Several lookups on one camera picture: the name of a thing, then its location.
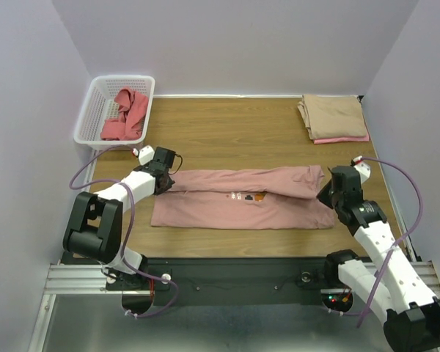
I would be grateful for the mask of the pink printed t shirt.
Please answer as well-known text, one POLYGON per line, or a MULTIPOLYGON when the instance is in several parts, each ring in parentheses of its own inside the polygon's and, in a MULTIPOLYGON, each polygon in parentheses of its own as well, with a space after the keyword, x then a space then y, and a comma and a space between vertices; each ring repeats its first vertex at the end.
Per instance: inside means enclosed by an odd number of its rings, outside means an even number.
POLYGON ((154 227, 223 230, 322 230, 332 211, 318 201, 320 166, 275 169, 190 170, 155 198, 154 227))

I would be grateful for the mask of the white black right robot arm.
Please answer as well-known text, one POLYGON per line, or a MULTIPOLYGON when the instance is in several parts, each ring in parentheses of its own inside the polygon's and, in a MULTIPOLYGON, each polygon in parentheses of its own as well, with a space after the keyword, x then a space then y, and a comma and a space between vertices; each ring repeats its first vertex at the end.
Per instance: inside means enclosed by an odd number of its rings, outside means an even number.
POLYGON ((440 347, 440 298, 425 284, 401 248, 378 204, 363 199, 359 181, 331 180, 318 199, 366 249, 372 274, 351 250, 326 257, 323 278, 331 286, 347 285, 380 320, 394 351, 428 351, 440 347))

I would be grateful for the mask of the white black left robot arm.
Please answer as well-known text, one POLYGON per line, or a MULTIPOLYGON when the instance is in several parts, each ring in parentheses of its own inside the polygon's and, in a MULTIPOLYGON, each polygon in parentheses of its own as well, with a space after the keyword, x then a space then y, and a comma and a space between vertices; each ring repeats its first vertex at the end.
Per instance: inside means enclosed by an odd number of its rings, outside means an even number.
POLYGON ((133 289, 144 287, 148 279, 165 285, 171 277, 150 275, 145 268, 147 258, 127 247, 129 236, 122 237, 122 218, 131 212, 127 233, 135 218, 135 204, 152 195, 169 190, 172 161, 155 159, 135 168, 126 178, 112 180, 112 186, 98 193, 82 191, 77 195, 70 212, 63 238, 66 252, 95 260, 123 274, 123 280, 133 289))

